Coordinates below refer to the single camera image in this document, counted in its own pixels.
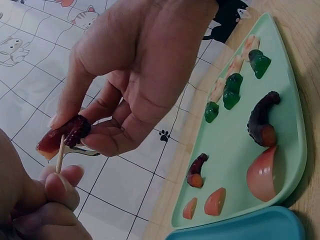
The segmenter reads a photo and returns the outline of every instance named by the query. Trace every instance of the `green gummy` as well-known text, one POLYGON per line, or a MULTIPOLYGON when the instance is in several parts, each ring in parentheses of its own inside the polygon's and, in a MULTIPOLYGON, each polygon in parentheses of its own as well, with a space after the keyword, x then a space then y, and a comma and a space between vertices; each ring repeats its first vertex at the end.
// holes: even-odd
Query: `green gummy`
POLYGON ((204 111, 204 118, 207 123, 212 123, 212 121, 218 116, 219 105, 213 101, 210 101, 206 104, 204 111))
POLYGON ((249 52, 249 62, 257 79, 261 79, 271 64, 271 59, 260 50, 254 49, 249 52))
POLYGON ((231 110, 240 100, 239 94, 225 90, 223 93, 223 103, 227 110, 231 110))
POLYGON ((231 74, 225 82, 225 91, 231 91, 236 94, 240 93, 240 87, 243 81, 243 77, 239 73, 231 74))

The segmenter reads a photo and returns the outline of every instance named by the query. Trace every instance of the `light green plate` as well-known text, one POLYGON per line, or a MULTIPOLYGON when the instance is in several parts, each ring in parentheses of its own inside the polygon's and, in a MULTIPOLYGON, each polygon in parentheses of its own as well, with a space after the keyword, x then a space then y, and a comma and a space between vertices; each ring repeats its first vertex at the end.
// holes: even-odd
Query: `light green plate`
MULTIPOLYGON (((190 187, 184 180, 171 219, 175 230, 218 222, 279 204, 294 191, 303 175, 307 160, 305 125, 285 46, 268 13, 259 18, 248 36, 250 34, 260 37, 259 49, 271 59, 271 64, 264 76, 257 79, 250 64, 244 61, 240 71, 243 76, 240 101, 229 111, 224 108, 221 98, 217 118, 210 124, 202 118, 189 166, 201 153, 209 155, 201 171, 204 186, 190 187), (275 128, 279 145, 273 171, 282 179, 278 179, 275 186, 276 197, 262 202, 249 191, 246 173, 254 159, 266 148, 257 145, 249 136, 247 123, 257 102, 270 91, 277 91, 281 97, 281 103, 271 109, 269 120, 275 128), (206 199, 221 187, 226 189, 221 215, 206 215, 206 199), (193 219, 184 219, 183 209, 194 197, 198 198, 198 202, 193 219)), ((244 42, 234 56, 241 54, 244 42)), ((219 77, 226 75, 229 64, 219 77)))

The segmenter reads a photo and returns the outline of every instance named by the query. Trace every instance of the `blue plastic lid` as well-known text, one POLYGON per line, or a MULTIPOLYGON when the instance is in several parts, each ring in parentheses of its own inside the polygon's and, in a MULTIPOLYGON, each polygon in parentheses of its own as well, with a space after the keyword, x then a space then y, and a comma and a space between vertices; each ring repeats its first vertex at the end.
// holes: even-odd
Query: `blue plastic lid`
POLYGON ((298 217, 282 206, 172 232, 166 240, 305 240, 298 217))

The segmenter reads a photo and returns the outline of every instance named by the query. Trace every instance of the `salmon slice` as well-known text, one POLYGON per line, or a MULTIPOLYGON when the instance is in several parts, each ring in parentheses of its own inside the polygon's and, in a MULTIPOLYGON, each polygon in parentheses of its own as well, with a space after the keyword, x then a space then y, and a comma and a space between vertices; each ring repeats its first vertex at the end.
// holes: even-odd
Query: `salmon slice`
POLYGON ((197 206, 198 198, 192 198, 184 207, 182 216, 185 219, 191 220, 194 217, 196 206, 197 206))
POLYGON ((244 42, 241 57, 249 62, 249 53, 251 50, 258 49, 260 44, 260 38, 254 34, 251 34, 244 42))
POLYGON ((217 103, 220 100, 224 93, 225 85, 226 79, 219 77, 218 80, 215 82, 215 86, 210 94, 209 102, 217 103))
POLYGON ((213 192, 205 201, 204 213, 211 216, 219 216, 225 204, 227 191, 224 187, 213 192))
POLYGON ((225 78, 227 79, 232 74, 240 73, 243 63, 244 59, 240 55, 236 55, 228 67, 225 78))

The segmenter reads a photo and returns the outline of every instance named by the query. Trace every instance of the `black cat drawing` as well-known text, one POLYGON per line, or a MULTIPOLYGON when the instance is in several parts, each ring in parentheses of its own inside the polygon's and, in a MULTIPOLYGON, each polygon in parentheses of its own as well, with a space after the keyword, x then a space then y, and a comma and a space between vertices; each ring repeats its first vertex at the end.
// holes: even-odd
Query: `black cat drawing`
POLYGON ((214 39, 225 43, 241 19, 238 9, 246 10, 248 5, 241 0, 218 0, 218 4, 219 10, 213 20, 221 25, 214 27, 203 40, 214 39))

